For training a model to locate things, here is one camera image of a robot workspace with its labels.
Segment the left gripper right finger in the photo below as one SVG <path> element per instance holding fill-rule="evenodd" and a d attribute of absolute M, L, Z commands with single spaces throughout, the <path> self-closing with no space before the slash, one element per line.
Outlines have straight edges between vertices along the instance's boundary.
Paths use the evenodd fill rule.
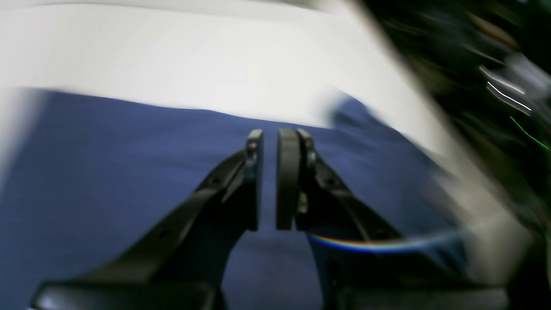
<path fill-rule="evenodd" d="M 456 233 L 405 237 L 361 202 L 302 129 L 278 130 L 277 228 L 310 239 L 325 310 L 507 310 L 502 287 L 428 257 Z"/>

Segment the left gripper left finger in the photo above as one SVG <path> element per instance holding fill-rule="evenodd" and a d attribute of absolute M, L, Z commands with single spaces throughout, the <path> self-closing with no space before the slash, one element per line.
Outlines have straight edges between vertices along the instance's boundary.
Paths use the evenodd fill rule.
<path fill-rule="evenodd" d="M 263 131 L 218 164 L 132 247 L 69 281 L 45 281 L 32 310 L 224 310 L 228 258 L 259 225 Z"/>

